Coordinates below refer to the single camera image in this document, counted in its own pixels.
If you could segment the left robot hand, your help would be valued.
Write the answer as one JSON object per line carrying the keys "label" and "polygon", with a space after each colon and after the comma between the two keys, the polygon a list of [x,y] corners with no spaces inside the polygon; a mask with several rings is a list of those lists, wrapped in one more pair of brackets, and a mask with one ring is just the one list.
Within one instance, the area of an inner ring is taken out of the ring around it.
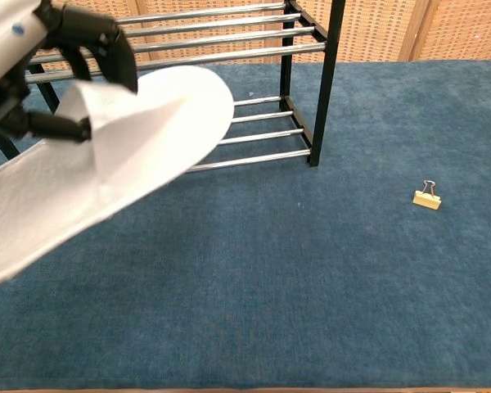
{"label": "left robot hand", "polygon": [[24,108],[28,65],[37,51],[51,49],[61,53],[76,79],[89,81],[81,52],[87,49],[108,82],[136,93],[133,48],[112,16],[51,1],[0,1],[0,129],[14,138],[87,141],[92,136],[87,116],[72,120]]}

